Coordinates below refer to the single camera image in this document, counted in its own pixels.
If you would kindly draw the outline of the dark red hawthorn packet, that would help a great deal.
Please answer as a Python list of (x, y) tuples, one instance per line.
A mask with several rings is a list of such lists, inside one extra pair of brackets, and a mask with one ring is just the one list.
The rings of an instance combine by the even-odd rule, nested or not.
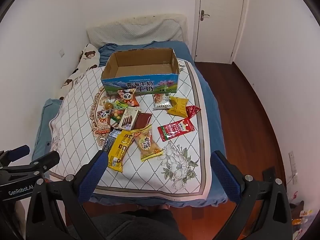
[(136, 122), (133, 126), (133, 129), (141, 129), (148, 126), (151, 120), (151, 113), (139, 113), (136, 118)]

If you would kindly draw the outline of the white walnut snack bag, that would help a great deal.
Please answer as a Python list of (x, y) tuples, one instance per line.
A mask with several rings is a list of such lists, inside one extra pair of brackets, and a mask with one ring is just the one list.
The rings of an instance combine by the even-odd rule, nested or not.
[(172, 107), (170, 94), (153, 94), (153, 110), (167, 110)]

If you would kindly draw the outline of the wall power outlet strip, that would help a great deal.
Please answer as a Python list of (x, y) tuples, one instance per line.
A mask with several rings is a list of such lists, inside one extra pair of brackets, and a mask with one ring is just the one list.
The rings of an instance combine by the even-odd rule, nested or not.
[(296, 162), (295, 162), (295, 156), (293, 151), (289, 152), (289, 160), (290, 160), (290, 167), (291, 167), (291, 172), (292, 172), (292, 184), (295, 185), (298, 183), (298, 172), (297, 172), (297, 167), (296, 167)]

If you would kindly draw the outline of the cardboard milk box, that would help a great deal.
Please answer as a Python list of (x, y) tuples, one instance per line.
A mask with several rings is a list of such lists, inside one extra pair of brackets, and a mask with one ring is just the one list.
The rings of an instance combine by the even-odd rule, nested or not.
[(101, 75), (107, 94), (135, 88), (139, 95), (175, 93), (180, 69), (171, 48), (149, 48), (113, 53)]

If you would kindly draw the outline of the orange panda snack bag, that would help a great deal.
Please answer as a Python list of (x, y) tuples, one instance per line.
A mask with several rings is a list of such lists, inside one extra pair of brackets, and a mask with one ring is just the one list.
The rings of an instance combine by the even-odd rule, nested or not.
[(136, 96), (135, 96), (135, 93), (136, 93), (135, 88), (122, 89), (122, 90), (117, 91), (117, 93), (118, 93), (118, 100), (121, 103), (124, 103), (128, 106), (131, 106), (131, 107), (138, 107), (139, 106), (139, 103), (136, 100)]

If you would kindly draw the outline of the red spicy snack packet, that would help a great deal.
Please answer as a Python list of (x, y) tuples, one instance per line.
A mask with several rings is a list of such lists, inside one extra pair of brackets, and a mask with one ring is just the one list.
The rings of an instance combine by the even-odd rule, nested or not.
[(157, 127), (162, 141), (168, 141), (189, 132), (195, 131), (195, 127), (189, 118), (185, 118), (167, 125)]

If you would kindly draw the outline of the yellow black biscuit pack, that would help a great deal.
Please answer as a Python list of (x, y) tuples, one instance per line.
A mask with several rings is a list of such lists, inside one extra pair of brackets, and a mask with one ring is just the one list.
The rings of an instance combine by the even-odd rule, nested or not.
[(123, 172), (123, 159), (127, 149), (133, 142), (133, 136), (130, 131), (122, 130), (116, 138), (110, 152), (108, 153), (108, 167)]

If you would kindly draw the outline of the small red snack packet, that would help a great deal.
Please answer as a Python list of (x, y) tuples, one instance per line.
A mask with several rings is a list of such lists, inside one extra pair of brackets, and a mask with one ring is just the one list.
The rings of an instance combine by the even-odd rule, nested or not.
[(191, 119), (193, 116), (195, 116), (201, 109), (200, 107), (191, 105), (191, 106), (186, 106), (186, 112), (187, 112), (187, 116), (189, 119)]

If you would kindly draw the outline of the bear pattern pillow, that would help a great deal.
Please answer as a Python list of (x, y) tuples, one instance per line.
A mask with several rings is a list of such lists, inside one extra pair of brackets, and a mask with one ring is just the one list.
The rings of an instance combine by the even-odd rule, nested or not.
[(88, 43), (81, 51), (79, 64), (72, 74), (66, 79), (65, 83), (61, 86), (57, 99), (63, 100), (72, 88), (80, 82), (84, 74), (90, 70), (99, 67), (100, 53), (98, 49), (92, 44)]

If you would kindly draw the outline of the white headboard pillow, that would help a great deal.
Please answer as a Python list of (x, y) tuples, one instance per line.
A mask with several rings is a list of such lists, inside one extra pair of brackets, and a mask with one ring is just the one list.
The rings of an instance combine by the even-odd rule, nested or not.
[(126, 18), (87, 28), (90, 43), (100, 48), (107, 43), (118, 45), (148, 44), (153, 41), (188, 40), (188, 23), (182, 14), (159, 14)]

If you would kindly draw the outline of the yellow rice cracker bag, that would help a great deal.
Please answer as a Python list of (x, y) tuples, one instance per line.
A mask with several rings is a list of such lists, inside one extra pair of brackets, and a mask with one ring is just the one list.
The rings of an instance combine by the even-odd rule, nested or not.
[(134, 129), (130, 132), (140, 150), (141, 161), (146, 161), (163, 154), (163, 149), (153, 140), (152, 125)]

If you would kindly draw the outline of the watermelon candy bag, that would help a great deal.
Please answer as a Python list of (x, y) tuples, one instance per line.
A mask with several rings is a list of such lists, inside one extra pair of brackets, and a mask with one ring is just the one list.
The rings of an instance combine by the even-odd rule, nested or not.
[(120, 123), (124, 111), (128, 107), (128, 105), (118, 100), (113, 102), (112, 105), (113, 108), (111, 109), (111, 119), (118, 124)]

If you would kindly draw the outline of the chocolate stick biscuit box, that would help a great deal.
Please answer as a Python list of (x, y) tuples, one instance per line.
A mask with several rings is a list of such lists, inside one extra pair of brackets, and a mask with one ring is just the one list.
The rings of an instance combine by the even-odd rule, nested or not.
[(119, 128), (126, 131), (132, 130), (138, 114), (139, 109), (137, 107), (127, 107), (121, 117)]

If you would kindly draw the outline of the wall socket plate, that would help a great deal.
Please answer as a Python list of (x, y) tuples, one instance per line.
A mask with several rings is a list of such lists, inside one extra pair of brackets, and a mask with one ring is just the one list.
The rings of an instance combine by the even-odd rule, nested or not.
[(60, 54), (60, 57), (63, 57), (63, 56), (64, 56), (64, 54), (65, 54), (64, 50), (63, 50), (63, 49), (61, 49), (61, 50), (59, 51), (59, 54)]

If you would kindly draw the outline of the yellow snack bag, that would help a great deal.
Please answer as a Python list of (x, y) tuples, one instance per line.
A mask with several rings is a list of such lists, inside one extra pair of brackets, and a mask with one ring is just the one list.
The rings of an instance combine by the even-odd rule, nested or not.
[(174, 116), (180, 116), (182, 118), (188, 117), (187, 110), (186, 110), (188, 99), (170, 96), (169, 100), (172, 107), (167, 110), (168, 114), (174, 115)]

